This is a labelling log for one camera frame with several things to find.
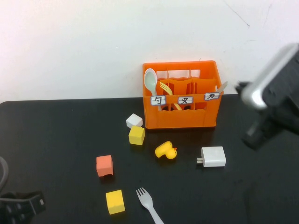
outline orange crate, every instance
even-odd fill
[[[151,92],[144,85],[144,73],[148,68],[152,68],[156,73],[157,71],[167,71],[167,77],[159,78],[156,86],[158,96],[166,96],[166,105],[162,106],[162,111],[158,110],[158,106],[151,104]],[[169,71],[171,70],[189,70],[189,77],[169,78]],[[200,76],[191,77],[192,70],[200,70]],[[218,99],[208,101],[204,99],[205,93],[215,92],[216,86],[217,88],[221,86],[215,61],[145,63],[143,64],[142,80],[146,128],[216,126],[217,113],[223,92]],[[171,88],[173,96],[169,96],[162,90],[160,82]],[[179,104],[183,110],[177,110],[173,104],[178,103],[179,97],[193,97],[193,103],[187,105]]]

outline label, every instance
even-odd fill
[[[205,94],[205,100],[211,100],[211,99],[219,99],[220,93],[218,92],[208,92]]]
[[[179,97],[178,104],[191,104],[193,103],[193,97]]]
[[[152,106],[161,106],[166,104],[166,96],[152,96],[150,98]]]

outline yellow rubber duck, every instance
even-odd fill
[[[177,156],[177,148],[173,148],[172,143],[167,141],[156,148],[155,154],[158,158],[160,158],[162,155],[166,155],[168,159],[172,160]]]

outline orange foam cube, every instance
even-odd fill
[[[97,172],[99,176],[113,175],[113,163],[111,155],[97,157]]]

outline white wall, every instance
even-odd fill
[[[2,0],[0,102],[140,97],[142,64],[213,59],[226,93],[299,42],[299,0]]]

